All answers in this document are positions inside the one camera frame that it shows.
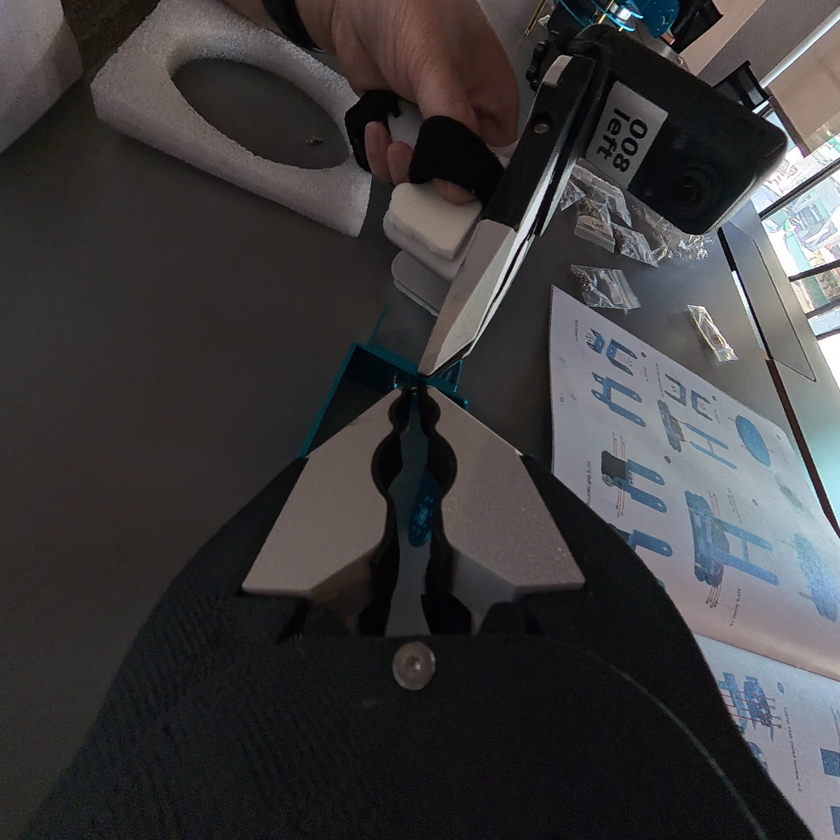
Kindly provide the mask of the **person's left hand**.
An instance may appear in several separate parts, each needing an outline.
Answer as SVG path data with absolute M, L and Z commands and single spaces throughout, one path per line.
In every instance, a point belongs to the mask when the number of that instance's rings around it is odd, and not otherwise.
M 392 91 L 489 147 L 517 139 L 518 82 L 478 2 L 331 2 L 327 32 L 355 93 Z

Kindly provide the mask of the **printed instruction sheet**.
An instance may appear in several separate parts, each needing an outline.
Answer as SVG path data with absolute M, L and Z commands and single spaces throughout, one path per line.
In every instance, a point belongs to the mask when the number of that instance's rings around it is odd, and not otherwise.
M 815 838 L 839 838 L 839 686 L 695 636 L 736 727 Z
M 553 473 L 689 628 L 838 679 L 839 549 L 784 430 L 557 287 Z

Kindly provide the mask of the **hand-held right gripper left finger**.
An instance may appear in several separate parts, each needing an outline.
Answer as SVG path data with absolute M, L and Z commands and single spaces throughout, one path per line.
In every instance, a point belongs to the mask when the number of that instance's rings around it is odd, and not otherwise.
M 250 595 L 308 601 L 373 601 L 372 564 L 385 545 L 387 487 L 375 463 L 401 435 L 410 391 L 391 391 L 306 457 L 243 581 Z

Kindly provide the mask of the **white foam tray oval hole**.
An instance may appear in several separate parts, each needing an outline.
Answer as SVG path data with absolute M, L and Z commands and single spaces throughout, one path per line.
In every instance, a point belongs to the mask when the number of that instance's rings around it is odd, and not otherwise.
M 321 106 L 345 143 L 344 114 L 358 98 L 347 80 L 306 50 L 216 1 L 163 1 L 90 85 L 96 113 L 115 130 L 346 235 L 359 235 L 372 175 L 349 158 L 305 170 L 261 158 L 221 133 L 173 82 L 193 60 L 239 61 L 292 82 Z

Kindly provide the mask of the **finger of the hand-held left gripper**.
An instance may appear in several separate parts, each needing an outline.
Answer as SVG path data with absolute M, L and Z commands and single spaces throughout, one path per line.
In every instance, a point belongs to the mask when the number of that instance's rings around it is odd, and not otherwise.
M 476 340 L 521 241 L 514 228 L 479 222 L 418 365 L 420 375 L 443 370 Z

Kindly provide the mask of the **white foam slab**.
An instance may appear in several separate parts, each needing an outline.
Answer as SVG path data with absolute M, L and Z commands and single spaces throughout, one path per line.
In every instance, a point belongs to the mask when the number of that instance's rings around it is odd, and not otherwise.
M 60 1 L 2 1 L 1 151 L 81 75 L 79 49 Z

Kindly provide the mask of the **pile of screw bags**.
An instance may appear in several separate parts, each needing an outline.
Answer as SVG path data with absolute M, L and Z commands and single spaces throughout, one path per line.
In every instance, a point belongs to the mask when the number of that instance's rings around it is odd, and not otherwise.
M 572 167 L 560 210 L 574 214 L 574 234 L 604 251 L 647 266 L 709 256 L 713 234 L 687 234 L 581 163 Z

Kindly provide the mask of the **clear plastic screw packet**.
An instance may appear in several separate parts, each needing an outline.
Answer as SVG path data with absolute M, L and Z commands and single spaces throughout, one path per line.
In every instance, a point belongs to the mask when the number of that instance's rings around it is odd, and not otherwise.
M 689 304 L 687 309 L 700 336 L 717 361 L 722 363 L 737 361 L 739 357 L 714 323 L 708 310 L 703 306 L 694 304 Z
M 570 272 L 580 286 L 584 304 L 589 308 L 624 312 L 640 308 L 639 299 L 621 269 L 571 265 Z

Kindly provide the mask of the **white foam block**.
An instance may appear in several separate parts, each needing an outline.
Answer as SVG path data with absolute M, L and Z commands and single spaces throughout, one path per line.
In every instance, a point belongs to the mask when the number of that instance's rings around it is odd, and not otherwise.
M 448 261 L 434 257 L 433 268 L 443 271 L 438 273 L 401 250 L 392 262 L 392 276 L 399 291 L 437 317 L 462 263 L 462 259 Z

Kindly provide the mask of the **blue metal U bracket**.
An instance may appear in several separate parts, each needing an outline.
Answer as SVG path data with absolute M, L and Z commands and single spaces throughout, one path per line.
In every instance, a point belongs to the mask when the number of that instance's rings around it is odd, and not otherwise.
M 353 343 L 336 374 L 325 402 L 322 404 L 299 456 L 312 450 L 335 435 L 383 396 L 395 389 L 418 383 L 437 388 L 464 410 L 468 401 L 458 394 L 462 363 L 441 376 L 424 378 L 417 374 L 417 366 L 370 341 Z M 427 545 L 432 533 L 434 507 L 443 494 L 440 483 L 429 468 L 423 470 L 418 481 L 412 513 L 407 524 L 407 540 L 415 548 Z

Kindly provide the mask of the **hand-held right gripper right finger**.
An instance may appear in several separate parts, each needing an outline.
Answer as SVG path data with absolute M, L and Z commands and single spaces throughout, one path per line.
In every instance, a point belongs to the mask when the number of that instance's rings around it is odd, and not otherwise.
M 480 624 L 499 603 L 585 584 L 522 453 L 440 391 L 423 392 L 427 467 L 442 489 L 426 594 Z

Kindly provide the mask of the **black wristwatch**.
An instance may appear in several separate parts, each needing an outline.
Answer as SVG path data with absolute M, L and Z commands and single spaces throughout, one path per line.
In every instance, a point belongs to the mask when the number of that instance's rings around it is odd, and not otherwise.
M 261 3 L 272 23 L 291 43 L 316 54 L 323 52 L 303 24 L 295 1 L 262 1 Z

